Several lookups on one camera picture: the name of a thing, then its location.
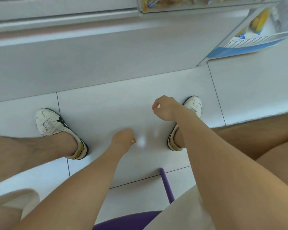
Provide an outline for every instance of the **purple stool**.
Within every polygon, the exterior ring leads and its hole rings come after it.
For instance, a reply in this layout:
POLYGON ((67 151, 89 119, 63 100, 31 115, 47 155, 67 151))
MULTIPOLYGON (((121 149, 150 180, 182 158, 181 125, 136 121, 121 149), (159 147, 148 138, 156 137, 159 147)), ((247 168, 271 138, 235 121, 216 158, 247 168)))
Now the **purple stool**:
MULTIPOLYGON (((175 201, 173 192, 167 180, 164 169, 160 169, 160 175, 163 181, 166 195, 171 204, 175 201)), ((121 216, 112 220, 96 224, 93 230, 143 230, 161 211, 150 211, 136 213, 127 216, 121 216)))

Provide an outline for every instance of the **purple stool leg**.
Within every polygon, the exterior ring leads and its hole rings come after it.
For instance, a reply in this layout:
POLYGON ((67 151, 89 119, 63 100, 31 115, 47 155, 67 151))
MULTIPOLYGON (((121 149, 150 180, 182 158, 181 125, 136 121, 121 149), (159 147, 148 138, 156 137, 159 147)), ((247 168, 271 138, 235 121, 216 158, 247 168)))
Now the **purple stool leg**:
POLYGON ((171 190, 171 187, 169 185, 169 181, 167 180, 165 171, 162 168, 160 168, 160 175, 161 175, 161 178, 162 178, 162 181, 163 181, 163 185, 164 185, 164 188, 165 188, 165 192, 166 192, 167 198, 169 199, 169 204, 171 204, 173 201, 175 201, 175 198, 174 198, 173 192, 171 190))

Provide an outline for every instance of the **floor tile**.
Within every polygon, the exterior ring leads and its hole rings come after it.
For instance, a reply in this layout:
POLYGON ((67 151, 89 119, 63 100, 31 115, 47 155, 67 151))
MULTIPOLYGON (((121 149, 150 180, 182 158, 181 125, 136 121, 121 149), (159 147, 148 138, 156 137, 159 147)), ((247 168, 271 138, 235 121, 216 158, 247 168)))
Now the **floor tile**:
POLYGON ((288 39, 208 64, 226 124, 288 112, 288 39))
MULTIPOLYGON (((34 115, 43 107, 59 111, 56 93, 0 102, 0 135, 40 136, 36 129, 34 115)), ((17 189, 33 188, 43 199, 68 177, 67 160, 61 158, 1 182, 0 195, 17 189)))
MULTIPOLYGON (((195 185, 191 167, 166 173, 174 197, 195 185)), ((115 187, 101 207, 96 223, 134 213, 164 210, 169 205, 160 175, 115 187)))
POLYGON ((180 103, 197 95, 203 102, 202 120, 210 127, 224 125, 207 65, 58 92, 62 117, 90 147, 90 155, 83 160, 69 160, 70 173, 96 159, 111 136, 126 127, 134 129, 138 142, 119 163, 112 187, 157 175, 160 167, 167 172, 189 166, 186 151, 172 152, 167 147, 175 123, 160 120, 151 110, 162 95, 180 103))

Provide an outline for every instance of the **white tile floor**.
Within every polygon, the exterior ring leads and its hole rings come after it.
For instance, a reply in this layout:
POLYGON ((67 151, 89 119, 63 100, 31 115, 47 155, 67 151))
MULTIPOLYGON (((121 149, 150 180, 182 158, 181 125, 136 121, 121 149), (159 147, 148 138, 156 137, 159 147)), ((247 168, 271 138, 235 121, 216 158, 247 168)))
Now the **white tile floor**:
POLYGON ((65 121, 90 146, 90 155, 81 161, 69 160, 69 167, 62 158, 1 182, 0 195, 33 188, 45 198, 69 172, 76 173, 98 157, 114 132, 132 127, 138 143, 119 163, 97 222, 164 209, 169 203, 158 175, 160 167, 168 172, 175 197, 195 181, 186 152, 174 153, 166 146, 174 123, 154 116, 150 108, 156 98, 168 95, 183 102, 198 95, 203 101, 202 119, 210 127, 288 111, 288 40, 255 54, 213 60, 208 65, 0 102, 0 135, 39 136, 34 113, 42 107, 59 111, 60 106, 65 121))

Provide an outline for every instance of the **sneaker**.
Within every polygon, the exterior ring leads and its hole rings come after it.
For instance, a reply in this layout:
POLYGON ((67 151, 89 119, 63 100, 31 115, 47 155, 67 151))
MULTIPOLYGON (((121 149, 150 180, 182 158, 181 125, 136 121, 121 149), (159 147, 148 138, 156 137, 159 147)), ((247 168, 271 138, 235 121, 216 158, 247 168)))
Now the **sneaker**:
POLYGON ((42 108, 35 114, 35 122, 38 131, 42 136, 51 136, 61 131, 67 132, 74 137, 78 143, 77 151, 68 159, 80 160, 88 153, 87 144, 80 139, 64 122, 62 117, 48 108, 42 108))
MULTIPOLYGON (((198 96, 191 96, 188 98, 188 100, 184 103, 184 106, 188 109, 191 109, 195 112, 195 114, 200 118, 201 117, 201 113, 202 113, 202 104, 201 104, 201 100, 198 96)), ((174 143, 174 136, 176 131, 178 130, 179 126, 178 124, 176 124, 176 126, 174 127, 173 131, 171 132, 171 134, 169 135, 169 138, 167 139, 167 145, 169 146, 169 149, 172 151, 181 151, 183 150, 183 148, 178 147, 175 143, 174 143)))

